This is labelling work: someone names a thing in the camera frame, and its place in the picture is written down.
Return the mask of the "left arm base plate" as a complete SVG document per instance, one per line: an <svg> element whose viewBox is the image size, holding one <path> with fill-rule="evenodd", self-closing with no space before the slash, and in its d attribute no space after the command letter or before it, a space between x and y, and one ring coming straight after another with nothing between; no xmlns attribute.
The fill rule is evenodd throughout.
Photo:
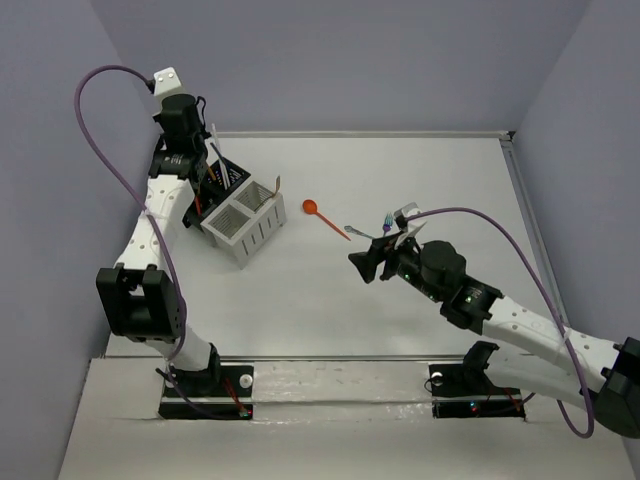
<svg viewBox="0 0 640 480"><path fill-rule="evenodd" d="M254 366L227 363L218 381L208 371L163 371L158 415L166 420L249 421L253 419Z"/></svg>

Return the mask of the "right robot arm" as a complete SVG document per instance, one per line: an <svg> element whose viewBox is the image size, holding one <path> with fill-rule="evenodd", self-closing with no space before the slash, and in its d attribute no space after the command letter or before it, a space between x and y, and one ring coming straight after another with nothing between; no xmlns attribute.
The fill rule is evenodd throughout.
<svg viewBox="0 0 640 480"><path fill-rule="evenodd" d="M348 259L365 283L399 277L438 304L449 323L479 335L461 362L431 368L435 396L528 390L591 411L608 430L638 438L638 340L616 343L557 327L469 276L465 258L445 241L419 245L393 235Z"/></svg>

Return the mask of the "white chopstick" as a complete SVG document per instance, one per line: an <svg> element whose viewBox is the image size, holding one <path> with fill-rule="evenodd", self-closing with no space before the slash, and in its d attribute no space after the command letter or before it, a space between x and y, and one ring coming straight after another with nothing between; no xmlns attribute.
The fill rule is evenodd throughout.
<svg viewBox="0 0 640 480"><path fill-rule="evenodd" d="M228 190L231 186L231 181L229 178L225 157L222 154L220 149L220 142L217 134L217 129L214 123L211 123L211 133L212 133L211 145L212 145L212 149L214 150L214 152L218 157L218 163L219 163L220 173L222 177L223 187L225 190Z"/></svg>

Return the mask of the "gold metal fork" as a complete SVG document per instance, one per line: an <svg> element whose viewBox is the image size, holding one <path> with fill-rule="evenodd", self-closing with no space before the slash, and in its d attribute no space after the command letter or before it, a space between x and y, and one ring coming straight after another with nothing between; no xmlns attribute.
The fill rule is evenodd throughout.
<svg viewBox="0 0 640 480"><path fill-rule="evenodd" d="M275 179L274 190L270 193L269 196L265 197L258 203L257 207L254 209L254 213L257 213L269 200L275 199L275 197L279 193L280 187L281 187L281 176L278 175Z"/></svg>

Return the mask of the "orange plastic spoon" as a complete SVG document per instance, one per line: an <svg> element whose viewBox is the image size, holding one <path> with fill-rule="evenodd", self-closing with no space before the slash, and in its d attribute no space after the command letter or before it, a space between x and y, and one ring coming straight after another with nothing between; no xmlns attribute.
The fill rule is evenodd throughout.
<svg viewBox="0 0 640 480"><path fill-rule="evenodd" d="M327 226L329 226L333 231L335 231L338 235L340 235L341 237L343 237L344 239L346 239L347 241L350 241L351 238L343 231L341 230L338 226L336 226L334 223L332 223L328 218L326 218L323 214L321 214L318 210L318 205L317 203L312 200L312 199L305 199L302 202L302 210L305 214L307 215L311 215L311 216L315 216L318 219L320 219L322 222L324 222Z"/></svg>

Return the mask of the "iridescent metal fork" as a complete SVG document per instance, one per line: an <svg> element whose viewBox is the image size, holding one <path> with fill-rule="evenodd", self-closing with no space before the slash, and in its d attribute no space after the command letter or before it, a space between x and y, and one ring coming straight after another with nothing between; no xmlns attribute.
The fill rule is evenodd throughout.
<svg viewBox="0 0 640 480"><path fill-rule="evenodd" d="M393 228L394 217L391 212L385 215L385 219L382 225L383 235L386 236Z"/></svg>

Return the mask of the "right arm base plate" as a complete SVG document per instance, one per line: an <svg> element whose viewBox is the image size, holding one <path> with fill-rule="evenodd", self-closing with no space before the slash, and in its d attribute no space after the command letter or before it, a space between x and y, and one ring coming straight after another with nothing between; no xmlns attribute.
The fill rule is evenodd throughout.
<svg viewBox="0 0 640 480"><path fill-rule="evenodd" d="M497 387L461 363L430 365L424 389L436 419L526 418L519 389Z"/></svg>

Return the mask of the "dark blue chopstick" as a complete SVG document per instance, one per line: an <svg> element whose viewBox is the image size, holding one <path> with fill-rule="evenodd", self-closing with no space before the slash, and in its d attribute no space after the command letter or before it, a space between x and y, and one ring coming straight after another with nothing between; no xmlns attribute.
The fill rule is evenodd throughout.
<svg viewBox="0 0 640 480"><path fill-rule="evenodd" d="M225 163L225 158L221 154L219 148L216 146L216 143L214 141L211 141L210 145L213 151L215 152L216 156L218 157L218 163L219 163L219 169L222 177L223 187L225 190L228 190L231 186L231 182L229 179L228 170Z"/></svg>

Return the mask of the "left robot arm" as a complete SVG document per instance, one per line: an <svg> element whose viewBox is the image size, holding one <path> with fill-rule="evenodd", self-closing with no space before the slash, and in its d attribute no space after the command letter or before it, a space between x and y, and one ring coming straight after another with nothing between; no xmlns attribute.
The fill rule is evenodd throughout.
<svg viewBox="0 0 640 480"><path fill-rule="evenodd" d="M154 117L162 129L155 146L142 212L124 251L102 268L96 286L111 332L156 350L182 389L201 395L221 383L216 347L186 323L170 252L208 170L208 136L191 94L168 95Z"/></svg>

